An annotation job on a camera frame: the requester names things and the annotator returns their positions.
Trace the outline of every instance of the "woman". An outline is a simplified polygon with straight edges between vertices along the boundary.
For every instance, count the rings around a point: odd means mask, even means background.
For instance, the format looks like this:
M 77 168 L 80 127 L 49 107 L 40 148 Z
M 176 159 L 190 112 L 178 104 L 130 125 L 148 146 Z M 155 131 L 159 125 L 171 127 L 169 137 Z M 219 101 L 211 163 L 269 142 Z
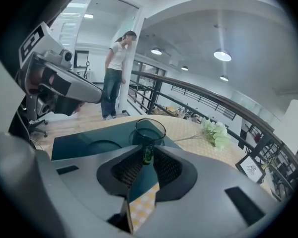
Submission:
M 119 38 L 110 48 L 105 61 L 104 100 L 101 102 L 101 112 L 104 120 L 116 118 L 116 99 L 118 97 L 120 84 L 125 84 L 122 78 L 124 61 L 127 48 L 131 47 L 132 41 L 137 39 L 133 31 L 128 31 Z

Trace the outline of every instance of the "sneaker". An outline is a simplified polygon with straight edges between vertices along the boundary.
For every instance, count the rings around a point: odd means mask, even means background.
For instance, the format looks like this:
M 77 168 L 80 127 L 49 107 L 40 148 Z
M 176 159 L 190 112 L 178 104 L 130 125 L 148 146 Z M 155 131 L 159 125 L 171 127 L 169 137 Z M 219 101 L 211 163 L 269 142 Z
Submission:
M 107 116 L 106 118 L 103 118 L 104 120 L 111 120 L 113 117 L 111 115 Z

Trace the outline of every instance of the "checkered cloth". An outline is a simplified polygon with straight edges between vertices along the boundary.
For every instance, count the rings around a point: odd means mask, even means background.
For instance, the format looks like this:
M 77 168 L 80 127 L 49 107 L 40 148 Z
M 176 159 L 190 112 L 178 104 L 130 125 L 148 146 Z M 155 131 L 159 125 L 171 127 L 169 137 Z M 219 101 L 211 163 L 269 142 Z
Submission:
M 130 203 L 130 215 L 133 222 L 134 232 L 146 221 L 154 210 L 155 194 L 159 190 L 157 183 L 141 197 Z

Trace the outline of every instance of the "window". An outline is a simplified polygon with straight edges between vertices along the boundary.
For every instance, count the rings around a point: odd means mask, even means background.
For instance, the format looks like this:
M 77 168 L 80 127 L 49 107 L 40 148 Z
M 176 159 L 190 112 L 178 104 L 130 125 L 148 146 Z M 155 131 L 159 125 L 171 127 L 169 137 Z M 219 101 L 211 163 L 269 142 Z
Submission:
M 146 64 L 146 63 L 143 63 L 143 62 L 139 62 L 139 61 L 134 61 L 132 70 L 133 71 L 146 72 L 146 73 L 159 75 L 159 76 L 164 76 L 165 75 L 165 70 L 154 67 L 154 66 Z M 131 75 L 131 79 L 133 81 L 136 81 L 136 82 L 142 84 L 142 85 L 146 85 L 146 86 L 150 86 L 150 87 L 154 86 L 154 80 L 153 79 L 137 76 L 137 75 L 134 75 L 134 74 Z
M 89 51 L 78 51 L 75 50 L 74 56 L 74 68 L 86 68 L 88 62 Z

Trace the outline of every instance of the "ponytail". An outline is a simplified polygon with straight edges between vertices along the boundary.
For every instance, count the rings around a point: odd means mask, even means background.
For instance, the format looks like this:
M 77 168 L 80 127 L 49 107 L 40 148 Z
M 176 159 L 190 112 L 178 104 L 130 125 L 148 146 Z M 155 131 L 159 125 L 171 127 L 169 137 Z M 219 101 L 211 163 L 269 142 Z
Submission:
M 123 37 L 120 37 L 117 41 L 115 42 L 121 42 L 122 40 L 124 40 L 127 36 L 136 36 L 137 37 L 137 34 L 133 31 L 128 31 L 127 33 L 124 34 Z
M 115 42 L 121 42 L 122 40 L 123 40 L 123 37 L 120 37 L 120 38 L 118 38 L 117 41 L 115 41 Z

